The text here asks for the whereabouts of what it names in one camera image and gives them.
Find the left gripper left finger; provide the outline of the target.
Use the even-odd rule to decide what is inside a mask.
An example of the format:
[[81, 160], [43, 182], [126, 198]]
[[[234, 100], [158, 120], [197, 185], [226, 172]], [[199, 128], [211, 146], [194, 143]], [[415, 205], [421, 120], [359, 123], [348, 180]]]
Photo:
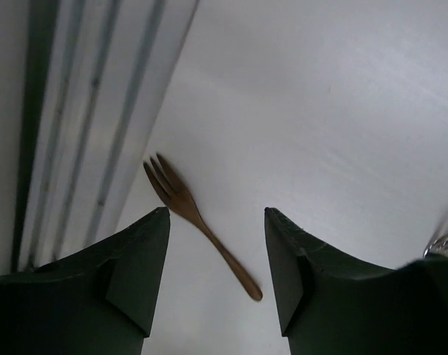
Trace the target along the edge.
[[169, 232], [158, 208], [75, 254], [0, 276], [0, 354], [139, 354]]

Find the silver blue-handled fork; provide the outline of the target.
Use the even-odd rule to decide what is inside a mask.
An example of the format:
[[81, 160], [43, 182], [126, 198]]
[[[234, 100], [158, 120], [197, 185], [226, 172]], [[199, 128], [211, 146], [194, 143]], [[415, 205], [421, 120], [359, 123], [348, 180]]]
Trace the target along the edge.
[[428, 241], [423, 253], [424, 258], [448, 258], [448, 211], [441, 217], [439, 224]]

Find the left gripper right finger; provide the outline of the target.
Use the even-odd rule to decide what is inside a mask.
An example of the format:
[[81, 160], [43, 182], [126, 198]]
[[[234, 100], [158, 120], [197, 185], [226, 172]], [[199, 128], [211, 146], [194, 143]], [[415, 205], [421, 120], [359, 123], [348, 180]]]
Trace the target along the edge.
[[292, 354], [448, 354], [448, 257], [397, 269], [353, 257], [265, 210], [282, 335]]

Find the wooden brown fork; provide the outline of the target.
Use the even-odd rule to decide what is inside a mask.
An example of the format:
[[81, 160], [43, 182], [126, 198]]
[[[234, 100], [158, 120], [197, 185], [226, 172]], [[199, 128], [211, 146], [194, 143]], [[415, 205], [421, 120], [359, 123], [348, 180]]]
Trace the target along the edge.
[[157, 153], [155, 158], [150, 157], [149, 160], [143, 162], [143, 168], [161, 202], [175, 214], [199, 229], [220, 253], [248, 296], [256, 302], [261, 301], [263, 299], [262, 289], [247, 269], [207, 226], [197, 208], [192, 193], [171, 164], [161, 154]]

